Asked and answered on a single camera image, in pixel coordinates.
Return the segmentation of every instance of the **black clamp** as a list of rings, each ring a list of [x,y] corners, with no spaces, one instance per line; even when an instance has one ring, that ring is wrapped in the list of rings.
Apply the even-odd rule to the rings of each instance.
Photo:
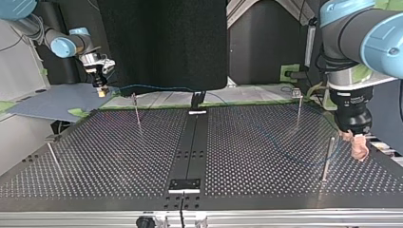
[[[189,114],[190,115],[197,115],[197,114],[205,114],[206,110],[202,107],[200,107],[200,105],[204,102],[204,98],[205,98],[205,91],[201,91],[201,92],[194,92],[193,96],[192,96],[192,103],[191,103],[191,107],[189,110]]]

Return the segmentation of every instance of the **black backdrop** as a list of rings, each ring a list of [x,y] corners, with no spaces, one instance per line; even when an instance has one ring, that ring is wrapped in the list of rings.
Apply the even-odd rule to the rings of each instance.
[[[226,0],[98,0],[98,5],[118,86],[226,86]]]

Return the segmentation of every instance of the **vertical post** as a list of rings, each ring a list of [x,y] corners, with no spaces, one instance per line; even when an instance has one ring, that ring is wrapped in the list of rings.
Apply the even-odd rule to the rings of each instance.
[[[325,182],[327,181],[327,175],[329,171],[329,165],[330,165],[330,158],[332,157],[332,152],[335,147],[335,137],[330,138],[329,140],[329,146],[328,146],[328,152],[326,154],[326,162],[325,162],[325,167],[323,168],[323,175],[322,175],[322,181]]]

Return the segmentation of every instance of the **wire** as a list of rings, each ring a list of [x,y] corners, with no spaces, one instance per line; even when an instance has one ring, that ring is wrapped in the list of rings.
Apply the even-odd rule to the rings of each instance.
[[[91,0],[87,0],[87,2],[88,2],[93,8],[95,8],[97,11],[100,11],[100,9],[99,9],[97,6],[95,6],[95,4],[91,2]]]
[[[128,89],[131,87],[146,87],[146,88],[154,88],[154,89],[158,89],[158,90],[186,90],[188,92],[197,92],[197,90],[194,90],[194,89],[191,89],[188,87],[158,87],[158,86],[154,86],[154,85],[139,85],[139,84],[121,87],[120,90]]]
[[[187,90],[189,92],[196,92],[196,90],[188,88],[188,87],[159,87],[159,86],[154,86],[154,85],[128,85],[128,86],[120,88],[120,90],[131,88],[131,87],[147,87],[147,88],[154,88],[154,89],[159,89],[159,90],[177,90],[177,89],[180,89],[180,90]],[[207,92],[206,94],[209,94],[211,96],[214,96],[214,97],[218,98],[226,106],[231,107],[231,105],[229,103],[227,103],[219,95],[211,93],[211,92]],[[312,110],[312,111],[316,112],[317,114],[319,114],[319,116],[322,117],[323,119],[325,119],[325,121],[329,124],[329,126],[332,127],[337,132],[337,135],[338,135],[338,129],[336,127],[334,127],[334,125],[325,116],[323,116],[323,114],[321,112],[315,110],[314,108],[312,108],[312,107],[310,107],[308,105],[305,105],[305,106],[308,107],[310,110]],[[257,125],[255,123],[252,123],[251,125],[254,125],[260,132],[262,132],[263,135],[266,136],[272,142],[272,144],[275,146],[276,150],[281,151],[280,146],[278,145],[278,142],[275,139],[275,137],[273,137],[264,128],[262,128],[262,126]],[[286,158],[290,159],[293,162],[304,164],[304,165],[307,165],[307,166],[318,166],[318,165],[323,165],[326,161],[330,161],[331,159],[333,159],[336,156],[336,154],[338,154],[340,152],[340,146],[341,146],[341,139],[339,138],[336,151],[334,153],[332,153],[331,157],[325,159],[324,161],[313,162],[313,163],[306,162],[306,161],[301,161],[300,159],[296,159],[292,155],[289,155],[287,152],[285,152],[283,154],[284,154],[284,156]]]
[[[45,26],[44,26],[44,20],[43,20],[41,17],[39,17],[39,16],[37,16],[37,15],[35,15],[35,14],[32,14],[31,16],[32,16],[32,17],[36,20],[36,22],[38,23],[39,31],[38,31],[36,34],[34,34],[34,35],[26,35],[26,36],[27,36],[29,39],[36,41],[36,42],[38,43],[38,45],[41,46],[41,45],[44,44],[44,42],[45,42]]]
[[[217,97],[218,99],[220,99],[224,104],[226,104],[227,106],[230,106],[229,103],[227,103],[223,98],[221,98],[220,96],[218,96],[217,94],[214,93],[210,93],[208,92],[207,94],[212,95],[214,97]],[[334,129],[337,132],[338,135],[338,129],[325,117],[323,116],[323,114],[321,112],[319,112],[318,110],[314,109],[313,107],[310,107],[308,105],[305,105],[305,107],[308,107],[310,110],[316,112],[320,117],[322,117],[323,119],[325,119],[325,121],[329,124],[330,127],[332,127],[332,129]],[[272,144],[275,146],[276,150],[281,151],[280,150],[280,146],[278,145],[278,141],[275,139],[274,136],[272,136],[270,133],[268,133],[262,126],[255,124],[255,123],[250,123],[251,125],[254,125],[257,129],[259,129],[259,131],[261,133],[263,133],[264,136],[266,136],[271,142]],[[294,156],[288,154],[287,152],[283,151],[283,155],[284,157],[286,157],[287,159],[296,162],[296,163],[300,163],[303,165],[307,165],[307,166],[319,166],[319,165],[323,165],[324,163],[326,163],[327,161],[332,160],[341,150],[341,142],[342,140],[340,139],[340,137],[338,136],[338,143],[337,143],[337,148],[335,150],[335,152],[332,153],[332,155],[327,158],[324,159],[323,161],[318,161],[318,162],[306,162],[306,161],[301,161],[300,159],[296,159]]]
[[[115,74],[116,70],[113,70],[113,72],[106,78],[106,80],[109,80],[114,74]]]
[[[62,132],[62,125],[63,125],[63,122],[60,121],[60,122],[59,122],[59,127],[57,128],[57,134],[58,134],[58,135],[60,135],[60,133]]]
[[[20,44],[20,42],[23,40],[23,37],[24,37],[24,35],[20,36],[20,39],[18,39],[18,41],[15,42],[15,44],[0,49],[0,52],[5,51],[5,50],[8,50],[8,49],[10,49],[10,48],[14,48],[14,47],[17,46],[18,44]]]

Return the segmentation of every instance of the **metal bracket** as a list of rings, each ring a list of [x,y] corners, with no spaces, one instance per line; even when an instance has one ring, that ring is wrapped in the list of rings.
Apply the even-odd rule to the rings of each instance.
[[[205,109],[200,107],[200,105],[204,102],[205,94],[205,91],[193,93],[189,115],[201,115],[207,113]]]
[[[172,180],[168,192],[169,194],[199,194],[201,192],[201,180]]]

